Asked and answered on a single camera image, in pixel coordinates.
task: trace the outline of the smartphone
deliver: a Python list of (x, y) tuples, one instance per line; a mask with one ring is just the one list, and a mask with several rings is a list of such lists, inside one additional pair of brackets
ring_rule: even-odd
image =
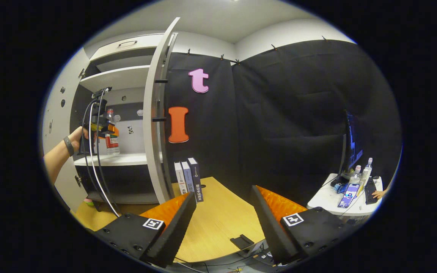
[(338, 207), (347, 208), (348, 206), (350, 206), (350, 203), (355, 198), (359, 187), (360, 184), (348, 184), (347, 190), (345, 190), (345, 194), (343, 195), (340, 204), (338, 204)]

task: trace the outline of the keyboard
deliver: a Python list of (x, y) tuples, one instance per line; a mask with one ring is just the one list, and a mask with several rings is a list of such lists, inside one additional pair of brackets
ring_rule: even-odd
[(374, 204), (376, 203), (378, 200), (376, 197), (373, 197), (372, 194), (373, 192), (375, 192), (377, 189), (375, 188), (375, 184), (373, 183), (373, 179), (369, 178), (369, 180), (367, 181), (365, 187), (365, 204)]

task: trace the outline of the stack of books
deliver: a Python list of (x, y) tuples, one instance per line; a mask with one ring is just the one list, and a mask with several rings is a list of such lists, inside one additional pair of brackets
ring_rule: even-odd
[(181, 194), (194, 192), (196, 202), (203, 202), (200, 170), (196, 160), (191, 157), (187, 161), (175, 162), (175, 172)]

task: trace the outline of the black fabric backdrop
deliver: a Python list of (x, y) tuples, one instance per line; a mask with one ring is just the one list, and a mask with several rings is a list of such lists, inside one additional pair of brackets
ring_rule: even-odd
[[(250, 186), (260, 185), (305, 206), (328, 173), (338, 172), (347, 109), (359, 119), (364, 140), (357, 164), (373, 157), (373, 175), (387, 187), (399, 159), (401, 125), (374, 62), (343, 41), (277, 49), (232, 67), (215, 57), (172, 54), (165, 107), (189, 109), (190, 140), (167, 143), (170, 169), (174, 160), (196, 157), (203, 177), (215, 176), (246, 201)], [(193, 91), (188, 76), (198, 68), (209, 74), (204, 94)], [(169, 120), (166, 128), (168, 138)]]

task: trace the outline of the plastic bottle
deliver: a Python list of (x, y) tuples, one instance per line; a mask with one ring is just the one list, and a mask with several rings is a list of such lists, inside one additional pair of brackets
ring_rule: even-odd
[(372, 158), (369, 158), (369, 162), (368, 162), (367, 166), (365, 166), (365, 169), (369, 169), (369, 173), (367, 174), (367, 177), (370, 177), (370, 175), (372, 173)]
[(362, 173), (362, 177), (360, 178), (360, 187), (357, 190), (357, 196), (362, 192), (368, 180), (369, 180), (369, 169), (365, 168)]
[[(114, 119), (114, 110), (108, 109), (107, 110), (107, 119), (110, 123), (116, 124), (116, 120)], [(105, 135), (105, 144), (107, 146), (107, 154), (109, 155), (116, 155), (120, 154), (121, 151), (119, 149), (119, 143), (118, 143), (118, 137), (116, 135)]]
[(360, 173), (361, 170), (362, 170), (362, 166), (357, 165), (357, 167), (355, 168), (354, 176), (350, 178), (350, 182), (349, 182), (350, 184), (360, 183), (360, 178), (362, 177), (362, 174)]

